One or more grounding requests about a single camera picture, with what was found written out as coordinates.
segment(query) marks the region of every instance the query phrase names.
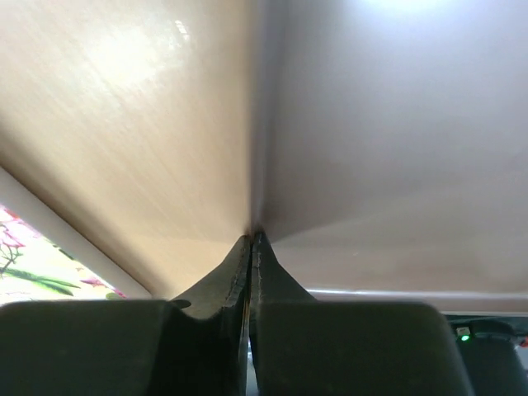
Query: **pink flower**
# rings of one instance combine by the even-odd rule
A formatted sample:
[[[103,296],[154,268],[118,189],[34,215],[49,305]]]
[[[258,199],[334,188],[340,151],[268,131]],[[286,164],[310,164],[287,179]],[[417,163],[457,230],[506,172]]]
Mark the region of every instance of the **pink flower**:
[[[88,279],[81,279],[82,283],[86,283],[87,285],[92,285],[93,287],[96,286],[106,286],[104,283],[101,282],[100,279],[96,277],[88,278]]]
[[[1,225],[0,243],[13,248],[24,247],[33,238],[40,236],[39,233],[21,220],[7,221]]]
[[[123,298],[126,298],[126,295],[124,295],[123,293],[121,293],[120,291],[118,291],[118,289],[114,289],[114,293],[116,293],[117,295],[120,295],[120,296],[123,297]]]
[[[7,221],[13,221],[17,217],[7,210],[6,207],[0,205],[0,223],[5,223]]]

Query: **white frame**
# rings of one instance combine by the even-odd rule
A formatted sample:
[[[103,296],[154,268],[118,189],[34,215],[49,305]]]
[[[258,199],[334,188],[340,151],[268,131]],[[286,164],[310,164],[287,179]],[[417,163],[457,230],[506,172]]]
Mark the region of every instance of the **white frame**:
[[[528,316],[528,295],[466,291],[388,291],[307,289],[315,298],[327,301],[422,301],[444,314]]]
[[[3,168],[0,168],[0,204],[20,215],[31,227],[57,243],[90,271],[123,292],[127,298],[152,298],[138,281],[75,231]]]

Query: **wooden panel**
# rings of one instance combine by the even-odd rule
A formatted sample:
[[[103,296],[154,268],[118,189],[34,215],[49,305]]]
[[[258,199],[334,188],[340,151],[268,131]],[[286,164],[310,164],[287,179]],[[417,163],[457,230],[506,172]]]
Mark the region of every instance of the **wooden panel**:
[[[248,4],[0,5],[1,164],[155,295],[248,226]]]

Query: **black plastic part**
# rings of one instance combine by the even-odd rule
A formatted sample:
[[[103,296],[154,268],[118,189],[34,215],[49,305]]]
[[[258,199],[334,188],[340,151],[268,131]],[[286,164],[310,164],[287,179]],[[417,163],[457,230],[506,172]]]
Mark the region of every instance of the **black plastic part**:
[[[457,341],[477,396],[528,396],[528,379],[512,343],[513,330],[503,322],[468,323],[468,341]]]
[[[467,396],[447,322],[425,304],[264,304],[261,394]]]
[[[64,301],[0,309],[0,392],[241,395],[250,244],[167,301]]]
[[[526,316],[481,316],[481,315],[446,315],[447,321],[455,325],[476,324],[494,321],[506,324],[516,337],[528,337],[528,317]]]
[[[259,380],[257,314],[260,306],[272,302],[317,302],[276,259],[265,233],[258,233],[252,245],[251,317],[249,337],[253,364]]]

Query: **white panel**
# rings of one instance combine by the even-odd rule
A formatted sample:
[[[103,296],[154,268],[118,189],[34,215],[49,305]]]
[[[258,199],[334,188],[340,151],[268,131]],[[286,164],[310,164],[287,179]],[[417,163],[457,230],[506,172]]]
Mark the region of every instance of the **white panel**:
[[[528,2],[289,4],[265,213],[280,262],[311,288],[528,309]]]

